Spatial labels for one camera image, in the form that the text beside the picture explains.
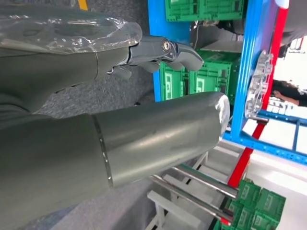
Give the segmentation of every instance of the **robotic arm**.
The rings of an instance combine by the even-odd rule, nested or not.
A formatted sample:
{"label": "robotic arm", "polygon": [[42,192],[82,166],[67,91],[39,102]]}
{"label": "robotic arm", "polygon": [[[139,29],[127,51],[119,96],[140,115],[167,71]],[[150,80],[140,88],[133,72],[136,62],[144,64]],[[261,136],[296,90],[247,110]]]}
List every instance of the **robotic arm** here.
{"label": "robotic arm", "polygon": [[166,38],[65,55],[0,44],[1,230],[198,156],[216,146],[229,119],[228,99],[219,92],[65,119],[33,114],[65,87],[129,76],[126,65],[202,66],[191,48]]}

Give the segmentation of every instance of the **blue metal shelf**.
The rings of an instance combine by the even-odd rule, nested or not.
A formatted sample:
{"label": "blue metal shelf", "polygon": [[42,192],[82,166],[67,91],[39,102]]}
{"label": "blue metal shelf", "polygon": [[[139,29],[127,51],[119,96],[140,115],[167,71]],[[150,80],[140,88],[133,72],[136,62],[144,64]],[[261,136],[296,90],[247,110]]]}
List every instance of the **blue metal shelf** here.
{"label": "blue metal shelf", "polygon": [[[147,0],[150,31],[151,35],[164,36],[169,40],[189,44],[190,23],[168,23],[165,15],[165,0]],[[286,149],[270,143],[259,141],[242,131],[246,123],[244,106],[250,77],[256,68],[258,57],[262,50],[270,52],[278,7],[274,0],[249,0],[241,62],[233,113],[231,131],[226,132],[224,139],[244,145],[251,149],[260,150],[297,163],[307,165],[307,155],[297,152],[296,142],[299,126],[307,126],[307,120],[285,115],[278,115],[261,111],[259,117],[278,119],[296,124],[296,135],[293,149]],[[154,74],[155,100],[160,97],[160,74]]]}
{"label": "blue metal shelf", "polygon": [[[150,35],[166,37],[175,42],[188,45],[190,23],[169,23],[165,14],[165,0],[148,0],[148,18]],[[156,102],[161,101],[160,75],[154,73],[154,90]]]}

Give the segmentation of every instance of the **metal rod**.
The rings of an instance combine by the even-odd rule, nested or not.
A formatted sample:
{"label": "metal rod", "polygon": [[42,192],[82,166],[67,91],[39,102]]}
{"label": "metal rod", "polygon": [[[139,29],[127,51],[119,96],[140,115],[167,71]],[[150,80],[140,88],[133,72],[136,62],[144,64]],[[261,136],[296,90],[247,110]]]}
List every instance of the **metal rod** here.
{"label": "metal rod", "polygon": [[169,182],[167,182],[167,181],[166,181],[166,180],[164,180],[164,179],[163,179],[163,178],[161,178],[160,176],[152,175],[152,176],[150,176],[150,178],[152,181],[154,181],[154,182],[155,182],[157,184],[159,184],[160,186],[162,186],[163,188],[169,190],[169,191],[171,191],[172,193],[175,193],[175,194],[176,194],[176,195],[178,195],[179,197],[181,197],[183,199],[190,201],[191,203],[194,204],[194,205],[196,205],[197,207],[200,207],[200,208],[201,208],[201,209],[203,209],[203,210],[204,210],[206,212],[208,212],[210,215],[212,215],[212,216],[214,216],[214,217],[216,217],[216,218],[217,218],[219,220],[225,219],[225,220],[227,220],[228,222],[228,224],[231,224],[232,222],[233,217],[231,216],[231,215],[228,215],[227,213],[224,213],[223,211],[222,211],[222,210],[220,210],[220,209],[219,209],[219,208],[217,208],[216,206],[210,205],[210,204],[203,202],[202,200],[200,200],[200,199],[198,199],[197,197],[194,197],[194,196],[193,196],[191,194],[189,194],[189,193],[188,193],[188,192],[186,192],[185,190],[182,190],[181,188],[178,188],[178,187],[172,185],[172,184],[171,184]]}
{"label": "metal rod", "polygon": [[209,175],[206,175],[204,173],[192,169],[191,167],[184,164],[172,167],[172,169],[176,170],[185,176],[187,176],[190,179],[196,180],[200,184],[212,188],[214,190],[216,190],[218,192],[222,193],[232,199],[237,199],[237,196],[239,193],[238,189],[237,188],[229,186],[225,182],[216,180]]}

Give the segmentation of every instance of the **green storage bin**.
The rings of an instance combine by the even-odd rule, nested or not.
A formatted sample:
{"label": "green storage bin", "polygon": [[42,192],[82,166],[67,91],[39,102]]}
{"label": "green storage bin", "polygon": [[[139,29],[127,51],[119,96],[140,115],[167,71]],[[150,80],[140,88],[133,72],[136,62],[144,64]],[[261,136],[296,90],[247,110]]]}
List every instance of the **green storage bin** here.
{"label": "green storage bin", "polygon": [[253,217],[254,211],[247,207],[243,207],[237,224],[237,230],[250,230],[252,226]]}
{"label": "green storage bin", "polygon": [[[228,200],[225,208],[233,213],[234,217],[231,227],[236,228],[242,212],[243,205],[237,201]],[[224,224],[222,225],[228,229],[230,227]]]}
{"label": "green storage bin", "polygon": [[238,20],[243,5],[244,0],[165,0],[169,22]]}
{"label": "green storage bin", "polygon": [[237,230],[237,228],[233,226],[227,226],[225,224],[222,224],[221,230]]}
{"label": "green storage bin", "polygon": [[221,222],[217,220],[213,230],[221,230]]}
{"label": "green storage bin", "polygon": [[222,92],[234,105],[240,54],[205,50],[199,50],[198,54],[204,63],[199,71],[189,72],[189,94]]}
{"label": "green storage bin", "polygon": [[283,196],[262,189],[256,208],[267,216],[280,221],[285,202],[286,198]]}
{"label": "green storage bin", "polygon": [[261,187],[258,185],[240,181],[239,184],[238,201],[245,207],[254,209],[257,205],[260,191]]}
{"label": "green storage bin", "polygon": [[161,101],[178,98],[187,95],[188,73],[185,68],[173,70],[164,63],[160,64]]}
{"label": "green storage bin", "polygon": [[259,211],[256,211],[253,218],[251,230],[275,230],[279,221],[274,220]]}

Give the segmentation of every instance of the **transparent plastic cover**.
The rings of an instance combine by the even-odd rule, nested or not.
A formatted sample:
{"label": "transparent plastic cover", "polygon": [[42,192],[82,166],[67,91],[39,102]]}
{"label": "transparent plastic cover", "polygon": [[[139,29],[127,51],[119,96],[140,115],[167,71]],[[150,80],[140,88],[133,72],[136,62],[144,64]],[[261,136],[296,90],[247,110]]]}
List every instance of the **transparent plastic cover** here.
{"label": "transparent plastic cover", "polygon": [[0,6],[0,47],[33,52],[100,52],[138,44],[137,23],[101,13],[29,5]]}

